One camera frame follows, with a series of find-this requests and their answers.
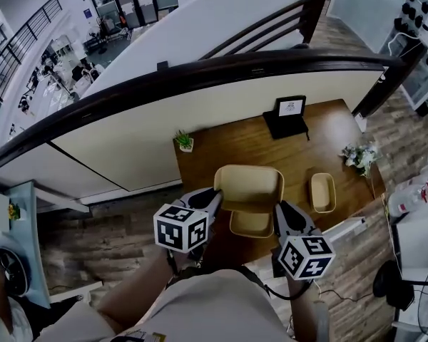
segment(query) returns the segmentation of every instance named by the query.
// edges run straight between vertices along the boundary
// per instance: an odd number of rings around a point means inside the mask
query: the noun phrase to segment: small tan tray
[[[311,203],[317,213],[330,213],[336,208],[336,190],[333,176],[315,174],[311,178]]]

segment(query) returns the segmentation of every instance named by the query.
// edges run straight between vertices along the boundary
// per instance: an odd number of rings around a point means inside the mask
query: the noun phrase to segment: dark wooden handrail
[[[284,26],[285,24],[291,22],[292,20],[305,17],[304,21],[299,22],[298,24],[295,24],[294,26],[291,26],[290,28],[285,29],[284,31],[281,31],[280,33],[276,34],[276,36],[270,37],[266,41],[258,44],[257,46],[251,48],[248,50],[248,52],[255,52],[264,46],[270,44],[273,41],[276,41],[277,39],[283,37],[285,34],[289,34],[292,31],[299,29],[300,33],[303,35],[303,43],[309,43],[312,35],[314,34],[315,27],[317,25],[317,22],[319,21],[320,14],[322,13],[322,9],[324,6],[325,0],[298,0],[295,3],[292,3],[285,8],[282,8],[281,10],[276,11],[273,14],[270,14],[269,16],[266,16],[265,18],[259,20],[257,23],[252,24],[251,26],[243,29],[239,33],[235,34],[233,37],[227,39],[222,44],[219,44],[217,47],[209,51],[207,54],[205,54],[200,60],[204,60],[207,58],[212,58],[215,54],[221,52],[223,49],[227,48],[228,46],[232,45],[233,43],[239,41],[241,38],[247,36],[249,33],[253,32],[255,29],[260,28],[266,23],[271,22],[272,20],[282,16],[283,14],[288,13],[289,11],[292,11],[300,6],[302,6],[302,11],[293,14],[292,16],[289,16],[288,18],[283,19],[282,21],[277,22],[276,24],[273,24],[269,28],[266,28],[265,30],[255,34],[253,37],[247,39],[246,41],[240,43],[235,48],[229,50],[225,55],[232,55],[234,53],[239,52],[241,49],[244,49],[245,47],[249,46],[254,41],[258,40],[259,38],[262,38],[263,36],[266,36],[268,34],[271,34],[276,29],[280,28],[281,26]]]
[[[265,46],[267,46],[268,44],[270,44],[271,42],[274,42],[275,40],[293,32],[296,31],[297,29],[301,28],[302,26],[304,26],[306,23],[306,21],[301,21],[298,24],[295,24],[293,26],[291,26],[290,28],[287,28],[283,31],[281,31],[280,33],[268,38],[266,41],[263,41],[262,43],[256,45],[255,47],[251,48],[248,52],[256,52],[258,51],[260,48],[263,48]]]
[[[33,124],[0,147],[0,167],[89,123],[191,91],[268,76],[318,71],[380,71],[384,66],[401,65],[399,58],[368,52],[288,49],[241,53],[166,68],[94,93]]]
[[[213,50],[206,53],[200,60],[205,60],[207,58],[213,57],[215,54],[219,53],[224,48],[227,48],[230,44],[235,43],[238,39],[241,39],[242,37],[248,35],[250,32],[254,31],[257,28],[260,28],[262,25],[269,23],[273,19],[278,18],[279,16],[282,16],[285,13],[288,13],[289,11],[292,11],[293,9],[296,9],[299,6],[302,6],[306,3],[310,3],[312,0],[298,0],[290,5],[287,5],[285,8],[282,8],[281,10],[276,11],[275,13],[272,13],[268,15],[266,18],[263,18],[259,20],[257,23],[252,24],[251,26],[248,26],[246,29],[243,29],[238,34],[235,34],[230,39],[226,40],[219,46],[215,47]]]
[[[242,42],[241,44],[237,45],[234,49],[231,51],[228,51],[225,55],[228,56],[230,54],[235,54],[236,52],[240,51],[241,49],[249,46],[251,43],[255,42],[256,40],[262,38],[263,36],[266,36],[268,33],[271,33],[272,31],[275,31],[276,29],[280,28],[281,26],[284,26],[287,23],[290,23],[291,21],[301,18],[308,14],[308,10],[302,10],[299,13],[293,14],[292,16],[289,16],[288,18],[285,18],[276,24],[270,26],[269,28],[266,28],[265,30],[261,31],[258,34],[255,34],[253,37],[247,39],[246,41]]]

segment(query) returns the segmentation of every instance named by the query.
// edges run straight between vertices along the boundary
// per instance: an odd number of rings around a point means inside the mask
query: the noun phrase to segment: yellow object
[[[284,177],[275,168],[227,165],[216,172],[214,188],[223,191],[222,209],[232,211],[232,233],[267,238],[274,232],[272,211],[284,194]]]
[[[317,213],[330,213],[336,208],[336,190],[333,176],[315,174],[311,178],[311,203]]]

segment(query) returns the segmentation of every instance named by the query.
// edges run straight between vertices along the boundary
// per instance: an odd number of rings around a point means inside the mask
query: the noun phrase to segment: framed photo
[[[276,99],[275,110],[280,117],[286,115],[303,115],[305,112],[306,97],[303,95],[289,96]]]

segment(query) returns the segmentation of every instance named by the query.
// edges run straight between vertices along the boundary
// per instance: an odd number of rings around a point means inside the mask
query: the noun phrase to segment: black strap
[[[274,290],[272,290],[268,285],[265,285],[266,290],[268,290],[271,294],[277,296],[278,298],[281,298],[283,300],[296,300],[298,299],[300,296],[302,296],[308,289],[309,286],[311,286],[313,280],[309,281],[309,282],[305,282],[301,288],[301,290],[299,292],[297,292],[295,295],[291,295],[291,296],[283,296],[280,295],[279,293],[276,293]]]

